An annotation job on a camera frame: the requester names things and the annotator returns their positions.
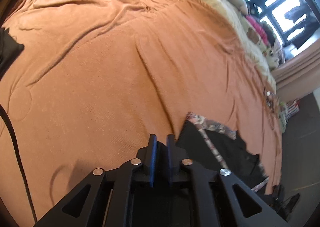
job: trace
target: triangular cutout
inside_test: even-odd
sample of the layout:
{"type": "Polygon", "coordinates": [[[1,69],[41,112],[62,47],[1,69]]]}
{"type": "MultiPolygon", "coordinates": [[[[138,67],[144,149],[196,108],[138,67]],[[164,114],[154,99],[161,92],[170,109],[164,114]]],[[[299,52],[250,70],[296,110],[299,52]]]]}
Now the triangular cutout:
{"type": "Polygon", "coordinates": [[[79,193],[76,194],[74,198],[71,199],[63,208],[62,212],[65,214],[71,215],[75,218],[78,218],[81,214],[82,208],[84,206],[85,200],[89,194],[91,185],[87,184],[84,188],[81,189],[79,193]]]}
{"type": "Polygon", "coordinates": [[[249,218],[262,212],[260,205],[258,205],[241,187],[234,184],[232,188],[245,218],[249,218]]]}

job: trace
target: cable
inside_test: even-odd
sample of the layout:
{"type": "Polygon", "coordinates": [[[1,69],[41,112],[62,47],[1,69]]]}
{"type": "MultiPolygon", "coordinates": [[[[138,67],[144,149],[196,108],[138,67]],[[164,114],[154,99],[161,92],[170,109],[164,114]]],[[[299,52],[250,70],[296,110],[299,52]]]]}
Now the cable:
{"type": "Polygon", "coordinates": [[[30,190],[29,190],[26,174],[25,174],[24,169],[23,169],[23,165],[22,165],[22,161],[21,161],[21,157],[20,157],[20,153],[19,153],[16,134],[14,133],[13,126],[11,124],[9,116],[7,115],[6,111],[4,110],[4,108],[2,107],[1,104],[0,104],[0,116],[3,119],[5,125],[7,126],[7,129],[9,131],[9,134],[10,134],[10,137],[11,137],[11,140],[12,140],[12,144],[13,144],[13,148],[14,148],[14,153],[16,155],[17,163],[18,163],[18,166],[19,166],[19,169],[20,169],[20,173],[21,173],[21,176],[22,176],[22,179],[23,179],[24,188],[26,189],[26,193],[27,193],[29,204],[30,204],[32,216],[33,216],[33,219],[35,220],[35,223],[36,223],[38,220],[37,220],[35,208],[33,207],[33,202],[32,202],[32,199],[31,199],[31,194],[30,194],[30,190]]]}

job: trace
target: pink object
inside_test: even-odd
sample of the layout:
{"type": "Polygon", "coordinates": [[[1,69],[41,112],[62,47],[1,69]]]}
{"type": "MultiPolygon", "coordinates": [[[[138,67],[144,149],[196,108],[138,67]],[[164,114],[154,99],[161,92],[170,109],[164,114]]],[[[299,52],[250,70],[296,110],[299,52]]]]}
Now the pink object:
{"type": "Polygon", "coordinates": [[[263,43],[265,43],[266,45],[269,45],[270,43],[268,41],[268,36],[267,36],[266,32],[264,31],[264,29],[260,26],[260,24],[258,22],[256,22],[256,20],[250,15],[247,15],[246,19],[250,22],[250,24],[258,32],[258,34],[260,35],[260,37],[263,40],[263,43]]]}

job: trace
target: floral trim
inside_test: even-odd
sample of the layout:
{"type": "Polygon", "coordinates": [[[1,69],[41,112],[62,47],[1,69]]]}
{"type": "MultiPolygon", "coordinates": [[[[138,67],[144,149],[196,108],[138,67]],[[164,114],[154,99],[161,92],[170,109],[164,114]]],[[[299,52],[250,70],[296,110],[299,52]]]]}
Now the floral trim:
{"type": "MultiPolygon", "coordinates": [[[[228,168],[227,163],[225,162],[223,157],[220,155],[215,145],[212,144],[205,130],[218,132],[233,140],[236,140],[236,131],[231,130],[229,127],[221,123],[218,123],[214,120],[209,120],[203,116],[196,115],[194,113],[188,113],[186,120],[191,122],[197,128],[201,136],[204,138],[204,142],[207,144],[208,148],[211,150],[216,160],[220,163],[221,167],[228,168]]],[[[262,175],[266,177],[266,179],[251,189],[255,193],[259,191],[262,187],[264,187],[269,181],[269,177],[266,175],[262,163],[260,162],[258,166],[262,175]]]]}

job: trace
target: plush toy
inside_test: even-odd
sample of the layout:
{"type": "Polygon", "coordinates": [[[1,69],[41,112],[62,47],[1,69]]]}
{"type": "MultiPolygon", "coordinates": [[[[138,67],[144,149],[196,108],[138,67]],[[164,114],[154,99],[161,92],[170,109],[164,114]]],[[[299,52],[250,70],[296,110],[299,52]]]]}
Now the plush toy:
{"type": "Polygon", "coordinates": [[[234,5],[243,15],[248,15],[249,10],[245,0],[228,0],[232,5],[234,5]]]}

